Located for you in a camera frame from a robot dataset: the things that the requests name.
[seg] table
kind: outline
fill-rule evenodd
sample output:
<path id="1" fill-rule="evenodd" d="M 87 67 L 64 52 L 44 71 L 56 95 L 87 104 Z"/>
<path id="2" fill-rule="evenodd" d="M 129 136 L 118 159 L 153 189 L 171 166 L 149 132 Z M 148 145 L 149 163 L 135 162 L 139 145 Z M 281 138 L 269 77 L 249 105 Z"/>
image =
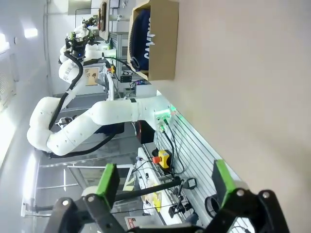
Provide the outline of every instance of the table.
<path id="1" fill-rule="evenodd" d="M 151 82 L 292 232 L 311 209 L 308 1 L 179 0 L 176 74 Z"/>
<path id="2" fill-rule="evenodd" d="M 159 185 L 162 184 L 154 170 L 152 170 L 150 163 L 144 163 L 145 161 L 150 160 L 149 157 L 147 157 L 146 153 L 144 152 L 143 148 L 138 149 L 138 157 L 142 158 L 143 161 L 137 161 L 137 168 L 139 168 L 140 173 L 136 173 L 138 176 L 141 176 L 142 179 L 144 179 L 144 182 L 140 183 L 141 188 L 145 188 L 144 184 L 147 184 L 147 179 L 144 174 L 148 173 L 149 179 L 154 182 L 154 184 Z M 160 210 L 160 214 L 165 221 L 166 225 L 173 225 L 173 224 L 180 224 L 183 222 L 183 220 L 179 217 L 178 214 L 174 215 L 173 218 L 171 218 L 169 214 L 169 208 L 170 205 L 172 205 L 171 200 L 169 199 L 169 196 L 166 194 L 165 190 L 160 191 L 161 193 L 161 206 L 163 206 Z"/>

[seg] white wall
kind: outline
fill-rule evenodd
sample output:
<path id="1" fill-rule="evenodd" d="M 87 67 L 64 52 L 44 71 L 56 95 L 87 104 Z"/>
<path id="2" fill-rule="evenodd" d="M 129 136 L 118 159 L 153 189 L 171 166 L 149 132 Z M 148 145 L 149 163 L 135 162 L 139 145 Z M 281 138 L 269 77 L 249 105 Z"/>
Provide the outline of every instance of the white wall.
<path id="1" fill-rule="evenodd" d="M 92 0 L 92 8 L 100 7 L 101 0 Z M 132 8 L 136 4 L 135 0 L 129 0 L 126 8 L 119 9 L 119 14 L 130 15 Z M 75 28 L 75 16 L 68 16 L 68 0 L 51 0 L 48 5 L 48 51 L 50 56 L 51 67 L 51 85 L 53 94 L 64 93 L 69 84 L 65 83 L 58 77 L 59 50 L 65 43 L 66 34 L 70 33 Z M 96 15 L 97 9 L 91 10 L 91 15 Z M 77 25 L 81 23 L 82 17 L 89 18 L 91 15 L 77 15 Z M 128 22 L 114 23 L 113 31 L 128 32 Z M 79 94 L 101 93 L 103 88 L 98 86 L 86 86 Z"/>
<path id="2" fill-rule="evenodd" d="M 1 232 L 32 232 L 20 217 L 25 165 L 31 154 L 26 132 L 30 115 L 40 98 L 48 96 L 47 66 L 43 43 L 42 0 L 1 1 L 0 33 L 6 35 L 14 53 L 20 81 L 17 95 L 7 109 L 0 113 L 0 225 Z M 24 29 L 36 27 L 38 36 L 24 38 Z"/>

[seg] screw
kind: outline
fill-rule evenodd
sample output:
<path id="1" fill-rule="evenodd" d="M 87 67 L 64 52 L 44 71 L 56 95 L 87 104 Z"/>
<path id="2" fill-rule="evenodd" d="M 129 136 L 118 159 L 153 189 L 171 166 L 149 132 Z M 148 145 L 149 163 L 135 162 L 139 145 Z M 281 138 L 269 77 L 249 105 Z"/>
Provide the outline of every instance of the screw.
<path id="1" fill-rule="evenodd" d="M 243 195 L 244 195 L 244 191 L 243 191 L 242 189 L 239 189 L 239 190 L 237 191 L 237 195 L 238 195 L 239 197 L 243 196 Z"/>
<path id="2" fill-rule="evenodd" d="M 87 199 L 88 202 L 92 202 L 94 201 L 94 197 L 93 196 L 90 196 L 88 199 Z"/>
<path id="3" fill-rule="evenodd" d="M 66 206 L 66 205 L 68 205 L 68 204 L 69 204 L 69 201 L 67 201 L 67 200 L 63 201 L 63 205 L 64 205 L 64 206 Z"/>
<path id="4" fill-rule="evenodd" d="M 270 197 L 270 193 L 264 192 L 264 193 L 262 194 L 262 196 L 263 196 L 263 198 L 268 198 L 268 197 Z"/>

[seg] slotted aluminum panel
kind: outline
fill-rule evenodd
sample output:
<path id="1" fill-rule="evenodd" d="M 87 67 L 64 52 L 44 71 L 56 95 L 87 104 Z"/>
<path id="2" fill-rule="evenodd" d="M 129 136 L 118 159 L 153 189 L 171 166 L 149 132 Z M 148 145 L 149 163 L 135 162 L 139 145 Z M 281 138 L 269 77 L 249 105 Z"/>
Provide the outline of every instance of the slotted aluminum panel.
<path id="1" fill-rule="evenodd" d="M 186 121 L 180 114 L 176 113 L 170 121 L 170 128 L 175 136 L 175 151 L 178 151 L 179 157 L 185 166 L 185 172 L 180 175 L 181 178 L 194 177 L 197 179 L 197 187 L 193 190 L 184 190 L 188 200 L 193 205 L 203 225 L 207 226 L 211 217 L 205 210 L 205 198 L 216 193 L 211 175 L 213 171 L 214 160 L 221 159 L 221 156 L 210 146 L 210 144 Z M 172 134 L 166 132 L 173 142 Z M 155 144 L 159 150 L 171 150 L 170 143 L 162 133 L 156 133 Z M 175 153 L 174 167 L 176 172 L 182 171 L 180 162 Z M 228 166 L 231 176 L 234 180 L 240 180 L 238 175 Z M 248 219 L 238 218 L 234 226 L 247 228 L 252 233 L 254 229 Z M 233 233 L 243 233 L 242 228 L 232 229 Z"/>
<path id="2" fill-rule="evenodd" d="M 127 61 L 127 41 L 128 41 L 128 33 L 116 33 L 116 32 L 110 32 L 109 38 L 111 39 L 113 43 L 113 48 L 117 50 L 117 58 Z M 117 76 L 121 77 L 123 71 L 129 71 L 126 66 L 122 66 L 119 62 L 115 62 L 114 64 L 117 64 Z M 141 79 L 139 75 L 132 74 L 132 80 L 138 80 Z"/>
<path id="3" fill-rule="evenodd" d="M 0 112 L 16 93 L 14 78 L 14 56 L 0 55 Z"/>

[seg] metal frame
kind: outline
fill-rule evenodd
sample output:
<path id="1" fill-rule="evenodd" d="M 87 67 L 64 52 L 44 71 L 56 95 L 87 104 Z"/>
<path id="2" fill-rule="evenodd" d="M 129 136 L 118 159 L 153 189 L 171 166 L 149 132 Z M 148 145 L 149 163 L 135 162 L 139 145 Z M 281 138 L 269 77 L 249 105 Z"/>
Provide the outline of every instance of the metal frame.
<path id="1" fill-rule="evenodd" d="M 63 187 L 70 187 L 70 186 L 77 186 L 79 184 L 77 183 L 72 183 L 72 184 L 66 184 L 66 185 L 59 185 L 59 186 L 52 186 L 52 187 L 39 187 L 39 188 L 36 188 L 37 190 L 39 189 L 50 189 L 50 188 L 63 188 Z"/>
<path id="2" fill-rule="evenodd" d="M 82 159 L 82 160 L 76 160 L 76 161 L 70 161 L 70 162 L 62 162 L 62 163 L 56 163 L 56 164 L 49 164 L 49 165 L 40 165 L 40 168 L 47 168 L 47 167 L 54 167 L 54 166 L 64 166 L 64 165 L 74 165 L 77 163 L 85 163 L 87 161 L 92 161 L 92 160 L 101 160 L 101 159 L 110 159 L 110 158 L 114 158 L 114 157 L 118 157 L 118 156 L 124 156 L 127 154 L 132 154 L 132 152 L 130 153 L 125 153 L 125 154 L 115 154 L 115 155 L 110 155 L 107 157 L 97 157 L 97 158 L 91 158 L 91 159 Z"/>
<path id="3" fill-rule="evenodd" d="M 199 215 L 204 225 L 208 225 L 211 217 L 207 214 L 204 206 L 205 198 L 216 193 L 214 183 L 212 181 L 213 162 L 216 159 L 222 159 L 221 156 L 212 148 L 212 146 L 190 125 L 189 122 L 176 111 L 176 114 L 170 121 L 170 128 L 176 140 L 175 151 L 178 152 L 180 160 L 185 166 L 185 172 L 181 177 L 195 177 L 198 182 L 196 189 L 189 191 L 184 190 L 188 200 L 191 202 L 194 210 Z M 167 128 L 167 134 L 173 142 L 170 130 Z M 155 144 L 159 150 L 169 149 L 171 145 L 166 137 L 157 132 L 155 134 Z M 177 172 L 182 170 L 180 162 L 175 159 L 174 166 Z M 238 175 L 228 166 L 230 175 L 234 180 L 239 180 Z M 252 229 L 247 219 L 238 218 L 235 226 L 242 226 Z M 233 229 L 233 233 L 243 232 L 240 229 Z"/>
<path id="4" fill-rule="evenodd" d="M 77 178 L 77 176 L 74 174 L 74 171 L 72 170 L 73 168 L 77 168 L 79 171 L 80 169 L 83 169 L 83 168 L 87 168 L 87 169 L 103 169 L 103 168 L 106 168 L 106 166 L 67 166 L 69 171 L 71 172 L 72 176 L 75 178 L 75 180 L 77 181 L 77 183 L 83 188 L 85 189 L 86 187 L 83 187 L 84 184 L 81 184 L 81 181 Z M 124 164 L 124 165 L 117 165 L 117 169 L 118 168 L 128 168 L 129 171 L 127 173 L 127 176 L 126 176 L 126 179 L 125 179 L 125 183 L 124 183 L 124 187 L 123 189 L 125 188 L 126 184 L 129 182 L 130 180 L 130 177 L 132 175 L 132 172 L 133 172 L 133 164 Z"/>
<path id="5" fill-rule="evenodd" d="M 126 33 L 117 33 L 117 32 L 110 32 L 109 33 L 109 38 L 112 40 L 113 42 L 113 48 L 117 50 L 117 58 L 124 60 L 125 62 L 127 62 L 127 53 L 124 55 L 122 53 L 122 48 L 124 47 L 128 47 L 128 44 L 126 43 L 126 45 L 124 46 L 124 44 L 122 43 L 123 40 L 128 40 L 128 32 Z M 119 62 L 116 62 L 116 74 L 119 78 L 121 78 L 121 75 L 123 73 L 123 71 L 127 71 L 128 68 L 126 66 L 122 66 Z M 132 80 L 135 79 L 141 79 L 141 77 L 139 75 L 132 75 Z"/>

